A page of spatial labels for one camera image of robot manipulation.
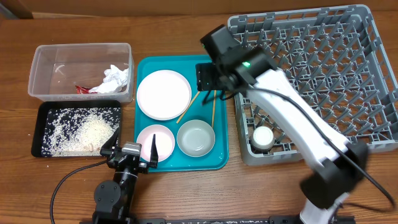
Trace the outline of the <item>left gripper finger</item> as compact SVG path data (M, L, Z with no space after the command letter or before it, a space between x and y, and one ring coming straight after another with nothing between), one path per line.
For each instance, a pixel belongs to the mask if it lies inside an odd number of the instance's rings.
M150 150L149 167L157 168L158 161L159 161L159 156L158 156L157 147L156 147L155 134L153 134L152 145L151 145L151 150Z
M117 128L112 136L101 146L99 153L102 156L111 156L113 154L114 148L118 146L119 136L120 130Z

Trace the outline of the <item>wooden chopstick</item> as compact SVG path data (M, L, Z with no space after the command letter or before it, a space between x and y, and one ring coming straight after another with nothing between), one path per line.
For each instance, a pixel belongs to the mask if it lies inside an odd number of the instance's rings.
M213 92L213 107L212 107L212 116L211 116L211 127L214 129L215 123L215 109L216 109L216 99L217 99L217 91Z
M178 124L182 118L185 116L186 112L189 110L189 108L191 107L191 105L193 104L193 102L196 100L196 98L199 96L201 92L198 91L195 96L191 99L190 103L188 104L188 107L185 109L185 111L180 115L180 117L178 118L178 120L176 121L176 123Z

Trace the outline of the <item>pink bowl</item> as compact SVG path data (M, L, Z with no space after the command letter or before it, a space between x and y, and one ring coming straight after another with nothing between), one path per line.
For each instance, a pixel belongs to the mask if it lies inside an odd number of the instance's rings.
M166 160L173 153L175 138L171 130L163 125L153 124L144 128L138 135L136 142L142 145L141 158L149 162L153 135L158 153L158 161Z

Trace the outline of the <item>rice grains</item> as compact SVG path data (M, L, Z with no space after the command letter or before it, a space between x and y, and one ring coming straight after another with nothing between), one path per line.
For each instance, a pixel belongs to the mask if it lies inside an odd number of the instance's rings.
M41 156L98 156L120 121L120 107L51 109L45 122Z

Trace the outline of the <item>grey bowl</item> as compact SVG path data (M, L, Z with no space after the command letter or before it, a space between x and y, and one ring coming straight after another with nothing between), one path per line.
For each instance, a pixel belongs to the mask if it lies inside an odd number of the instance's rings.
M215 132L206 122L193 119L184 123L177 133L177 145L190 157L207 155L215 145Z

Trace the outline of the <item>large white plate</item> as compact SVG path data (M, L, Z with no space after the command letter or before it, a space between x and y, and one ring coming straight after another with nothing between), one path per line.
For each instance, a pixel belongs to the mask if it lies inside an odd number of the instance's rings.
M158 70L146 76L137 88L136 101L148 117L166 121L180 116L190 104L188 80L173 70Z

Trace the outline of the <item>red sauce packet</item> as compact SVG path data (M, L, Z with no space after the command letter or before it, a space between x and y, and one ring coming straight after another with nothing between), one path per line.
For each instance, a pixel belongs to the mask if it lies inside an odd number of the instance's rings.
M90 93L89 88L85 88L85 87L78 86L78 85L76 85L75 88L76 88L76 92L78 94L89 94Z

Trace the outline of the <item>white napkin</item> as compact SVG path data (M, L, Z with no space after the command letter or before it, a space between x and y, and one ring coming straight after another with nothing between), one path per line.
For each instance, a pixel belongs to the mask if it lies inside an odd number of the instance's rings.
M89 93L117 93L127 85L129 69L120 70L115 65L110 65L104 71L105 77L102 84L89 90Z

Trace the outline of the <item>white cup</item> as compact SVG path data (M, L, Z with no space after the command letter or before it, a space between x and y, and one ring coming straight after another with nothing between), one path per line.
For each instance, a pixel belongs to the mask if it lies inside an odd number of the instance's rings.
M266 126L256 128L251 136L251 146L259 151L269 151L274 143L274 133Z

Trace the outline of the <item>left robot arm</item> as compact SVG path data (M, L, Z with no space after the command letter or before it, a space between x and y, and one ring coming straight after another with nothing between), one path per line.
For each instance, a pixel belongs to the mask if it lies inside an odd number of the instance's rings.
M55 223L53 206L55 197L62 184L73 174L92 167L107 164L114 169L112 180L100 183L94 192L96 203L93 212L93 223L138 223L135 216L130 215L130 206L138 174L147 174L150 168L157 168L159 156L156 147L156 135L151 137L150 159L141 161L142 145L136 142L127 142L123 147L116 145L119 137L117 129L113 135L101 146L100 154L106 159L95 164L83 166L71 171L57 184L50 200L50 221Z

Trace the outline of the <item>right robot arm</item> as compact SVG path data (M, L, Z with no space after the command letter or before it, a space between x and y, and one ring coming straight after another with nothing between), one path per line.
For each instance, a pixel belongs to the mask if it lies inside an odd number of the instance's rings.
M363 179L391 204L379 213L396 209L392 195L366 172L368 145L352 143L314 112L263 48L243 47L223 24L200 42L215 71L197 75L198 89L246 95L282 128L313 171L300 183L307 200L299 215L287 217L290 223L354 223L336 214Z

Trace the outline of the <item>grey dishwasher rack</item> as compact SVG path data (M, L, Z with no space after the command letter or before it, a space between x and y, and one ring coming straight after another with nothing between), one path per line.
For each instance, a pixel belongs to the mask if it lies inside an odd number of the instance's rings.
M260 46L332 128L371 152L397 149L397 80L363 4L243 14L233 37Z

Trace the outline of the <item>teal plastic tray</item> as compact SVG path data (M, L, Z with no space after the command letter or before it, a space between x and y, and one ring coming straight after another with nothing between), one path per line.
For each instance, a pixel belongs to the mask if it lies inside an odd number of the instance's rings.
M197 78L195 65L198 63L208 63L210 58L206 55L181 55L181 56L158 56L147 57L143 59L137 67L137 83L148 76L150 73L158 70L173 70L183 75L192 88L192 96L197 91ZM202 105L205 93L200 93L193 102L185 116L177 124L178 118L168 121L157 121L146 116L138 105L136 105L134 139L137 140L139 133L146 127L159 124L171 130L174 136L177 135L180 127L187 121L199 119L211 125L212 107L210 102ZM156 169L150 172L181 172L191 170L217 170L224 167L229 159L228 143L228 114L226 111L226 102L217 99L215 109L215 145L213 149L205 156L190 157L184 154L178 146L175 146L173 153L166 160L159 162Z

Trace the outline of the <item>black tray bin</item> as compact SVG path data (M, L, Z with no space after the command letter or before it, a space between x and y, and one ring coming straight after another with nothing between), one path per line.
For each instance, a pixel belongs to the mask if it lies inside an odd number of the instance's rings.
M64 108L119 108L121 103L117 100L86 100L86 101L47 101L40 105L32 140L31 154L34 157L44 157L41 153L47 115L51 109Z

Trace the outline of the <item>clear plastic bin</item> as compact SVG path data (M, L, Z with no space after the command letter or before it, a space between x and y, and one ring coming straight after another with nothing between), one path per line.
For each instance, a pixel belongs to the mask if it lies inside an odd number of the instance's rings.
M79 93L103 83L105 70L115 66L127 72L127 83L115 93ZM128 43L40 45L29 75L28 94L42 101L133 99L134 60Z

